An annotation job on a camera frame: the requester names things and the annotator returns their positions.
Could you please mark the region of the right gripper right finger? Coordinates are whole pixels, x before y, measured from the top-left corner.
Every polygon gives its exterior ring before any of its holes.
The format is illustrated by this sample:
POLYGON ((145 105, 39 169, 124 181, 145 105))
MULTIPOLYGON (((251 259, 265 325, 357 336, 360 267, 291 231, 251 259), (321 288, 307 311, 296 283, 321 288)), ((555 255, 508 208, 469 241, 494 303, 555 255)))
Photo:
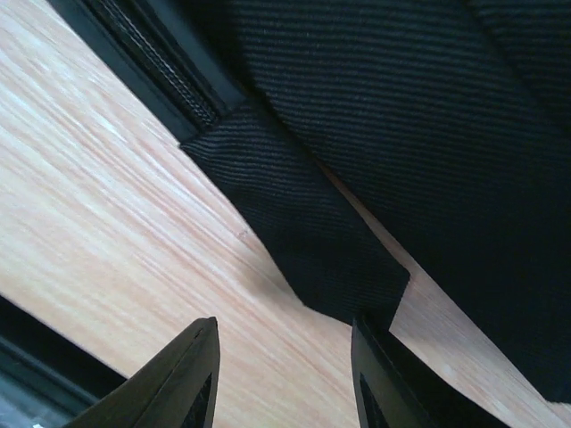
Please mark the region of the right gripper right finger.
POLYGON ((351 360, 362 427, 493 428, 504 425, 451 387, 368 314, 353 320, 351 360))

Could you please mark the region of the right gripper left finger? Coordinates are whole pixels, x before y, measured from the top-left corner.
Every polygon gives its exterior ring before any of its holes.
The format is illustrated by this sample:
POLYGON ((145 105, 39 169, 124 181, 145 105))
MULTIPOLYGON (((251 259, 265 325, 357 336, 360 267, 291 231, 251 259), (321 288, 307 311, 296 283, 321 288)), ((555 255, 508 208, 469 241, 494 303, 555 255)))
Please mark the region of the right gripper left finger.
POLYGON ((215 317, 198 318, 72 427, 211 427, 220 346, 215 317))

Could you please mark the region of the black necktie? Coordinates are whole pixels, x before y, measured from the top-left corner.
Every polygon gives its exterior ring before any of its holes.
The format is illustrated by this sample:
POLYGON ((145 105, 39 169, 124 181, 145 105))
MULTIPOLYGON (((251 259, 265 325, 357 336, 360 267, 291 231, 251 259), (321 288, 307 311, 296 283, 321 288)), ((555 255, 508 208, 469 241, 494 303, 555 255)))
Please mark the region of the black necktie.
POLYGON ((410 279, 345 185, 543 397, 570 400, 567 1, 56 1, 299 299, 410 279))

